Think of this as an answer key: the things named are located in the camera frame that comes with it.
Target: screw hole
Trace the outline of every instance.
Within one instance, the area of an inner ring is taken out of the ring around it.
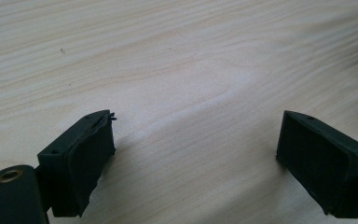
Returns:
[[[19,178],[22,175],[22,170],[10,170],[0,175],[0,183],[8,183]]]

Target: black plastic part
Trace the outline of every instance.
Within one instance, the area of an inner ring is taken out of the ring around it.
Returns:
[[[97,186],[103,166],[115,153],[109,110],[89,114],[38,155],[43,198],[55,217],[82,215]]]
[[[285,111],[277,159],[326,214],[358,218],[358,142],[308,115]]]
[[[48,223],[32,166],[0,171],[0,223]]]

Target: small black object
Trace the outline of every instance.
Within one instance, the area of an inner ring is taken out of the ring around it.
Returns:
[[[277,159],[326,214],[358,218],[358,142],[308,115],[285,111]]]
[[[43,149],[40,165],[0,171],[0,223],[48,223],[82,215],[103,167],[115,153],[109,110],[85,116]]]

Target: light wood tabletop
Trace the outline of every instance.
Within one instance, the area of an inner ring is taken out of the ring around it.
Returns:
[[[358,223],[275,160],[284,110],[358,141],[358,0],[0,1],[0,170],[116,112],[83,217]]]

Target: wooden surface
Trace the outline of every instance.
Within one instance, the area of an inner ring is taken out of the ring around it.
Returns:
[[[358,140],[358,0],[0,1],[0,169],[101,109],[117,154],[52,224],[358,223],[274,158],[285,109]]]

